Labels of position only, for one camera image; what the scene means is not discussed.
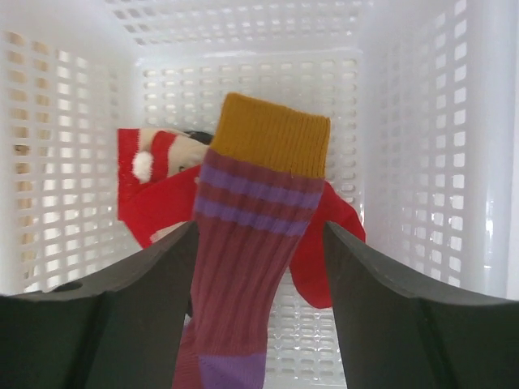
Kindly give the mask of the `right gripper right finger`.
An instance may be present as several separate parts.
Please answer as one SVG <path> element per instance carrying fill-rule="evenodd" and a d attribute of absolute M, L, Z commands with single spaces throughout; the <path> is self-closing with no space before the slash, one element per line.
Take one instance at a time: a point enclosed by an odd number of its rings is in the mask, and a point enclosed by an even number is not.
<path fill-rule="evenodd" d="M 425 276 L 335 223 L 323 243 L 348 387 L 517 387 L 516 301 Z"/>

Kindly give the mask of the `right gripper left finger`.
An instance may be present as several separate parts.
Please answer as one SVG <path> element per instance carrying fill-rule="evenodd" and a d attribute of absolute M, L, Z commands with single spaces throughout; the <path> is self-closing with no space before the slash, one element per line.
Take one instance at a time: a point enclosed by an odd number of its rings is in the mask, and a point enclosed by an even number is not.
<path fill-rule="evenodd" d="M 171 387 L 198 241 L 189 222 L 82 279 L 2 297 L 2 387 Z"/>

